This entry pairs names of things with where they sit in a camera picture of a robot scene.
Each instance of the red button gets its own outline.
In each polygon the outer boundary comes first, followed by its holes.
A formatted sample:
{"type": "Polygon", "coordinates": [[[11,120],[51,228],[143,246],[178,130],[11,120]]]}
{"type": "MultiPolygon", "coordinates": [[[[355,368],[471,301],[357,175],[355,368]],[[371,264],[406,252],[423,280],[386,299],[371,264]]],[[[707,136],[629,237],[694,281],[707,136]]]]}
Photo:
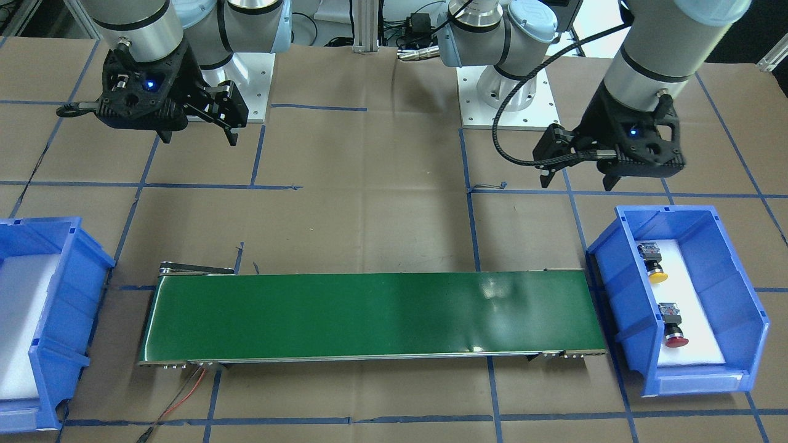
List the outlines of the red button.
{"type": "Polygon", "coordinates": [[[667,339],[666,346],[669,348],[681,348],[685,344],[689,343],[690,341],[685,339],[684,337],[671,337],[667,339]]]}

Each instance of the blue bin containing buttons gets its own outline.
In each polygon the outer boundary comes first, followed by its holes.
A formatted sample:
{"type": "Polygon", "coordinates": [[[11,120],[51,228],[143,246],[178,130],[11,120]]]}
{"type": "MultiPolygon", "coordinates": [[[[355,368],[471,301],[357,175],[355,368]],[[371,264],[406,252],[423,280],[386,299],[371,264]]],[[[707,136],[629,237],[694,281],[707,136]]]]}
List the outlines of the blue bin containing buttons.
{"type": "Polygon", "coordinates": [[[769,318],[714,207],[620,206],[589,248],[642,396],[748,392],[769,318]]]}
{"type": "Polygon", "coordinates": [[[115,262],[80,218],[0,220],[0,434],[60,429],[115,262]]]}

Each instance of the conveyor belt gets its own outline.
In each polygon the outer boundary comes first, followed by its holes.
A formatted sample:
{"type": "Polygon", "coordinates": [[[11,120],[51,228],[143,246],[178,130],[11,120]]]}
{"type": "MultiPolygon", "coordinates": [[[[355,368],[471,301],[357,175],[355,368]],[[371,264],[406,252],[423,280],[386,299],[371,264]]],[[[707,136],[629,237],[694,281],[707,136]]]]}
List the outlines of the conveyor belt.
{"type": "Polygon", "coordinates": [[[581,271],[163,276],[140,364],[604,353],[581,271]]]}

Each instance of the red wire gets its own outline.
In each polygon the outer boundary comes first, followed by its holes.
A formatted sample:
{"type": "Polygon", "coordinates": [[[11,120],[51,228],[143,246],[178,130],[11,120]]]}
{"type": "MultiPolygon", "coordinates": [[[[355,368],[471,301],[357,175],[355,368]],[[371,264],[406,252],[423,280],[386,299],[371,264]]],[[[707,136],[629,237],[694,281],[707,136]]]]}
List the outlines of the red wire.
{"type": "Polygon", "coordinates": [[[180,401],[179,401],[179,402],[177,402],[177,403],[175,403],[175,404],[174,404],[174,405],[173,405],[173,406],[172,406],[170,409],[167,409],[166,411],[164,411],[164,414],[162,414],[162,419],[163,419],[165,416],[167,416],[167,414],[169,414],[170,412],[172,412],[172,411],[175,411],[175,410],[176,410],[176,409],[177,409],[179,406],[181,406],[181,405],[182,405],[182,404],[183,404],[183,403],[184,403],[186,400],[188,400],[188,398],[189,398],[189,397],[190,397],[190,396],[191,396],[191,395],[194,393],[194,391],[196,391],[196,390],[197,390],[197,386],[199,386],[199,383],[200,383],[200,382],[203,380],[203,378],[205,377],[205,373],[206,373],[206,372],[207,372],[207,370],[206,370],[205,368],[203,368],[203,372],[202,372],[202,373],[199,375],[199,378],[197,379],[197,382],[195,383],[195,385],[194,385],[194,386],[192,386],[192,388],[191,388],[191,391],[189,391],[189,393],[188,393],[188,394],[186,394],[186,396],[185,396],[184,398],[180,399],[180,401]]]}

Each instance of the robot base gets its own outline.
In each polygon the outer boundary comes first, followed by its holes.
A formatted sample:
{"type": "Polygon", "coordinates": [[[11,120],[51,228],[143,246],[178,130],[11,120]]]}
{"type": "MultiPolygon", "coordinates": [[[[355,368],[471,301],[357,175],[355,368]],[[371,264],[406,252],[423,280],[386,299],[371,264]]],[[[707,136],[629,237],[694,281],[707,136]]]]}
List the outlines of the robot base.
{"type": "MultiPolygon", "coordinates": [[[[476,83],[484,71],[484,66],[457,68],[459,110],[463,117],[463,128],[490,129],[493,127],[493,118],[498,110],[482,101],[476,92],[476,83]]],[[[504,112],[498,128],[544,131],[550,124],[559,123],[556,102],[553,100],[550,82],[544,71],[537,75],[537,85],[537,93],[530,106],[517,112],[504,112]]]]}
{"type": "MultiPolygon", "coordinates": [[[[265,123],[275,61],[275,54],[235,53],[227,65],[203,71],[203,77],[212,86],[224,80],[235,81],[249,108],[247,122],[265,123]]],[[[202,120],[199,117],[189,117],[189,121],[202,120]]]]}

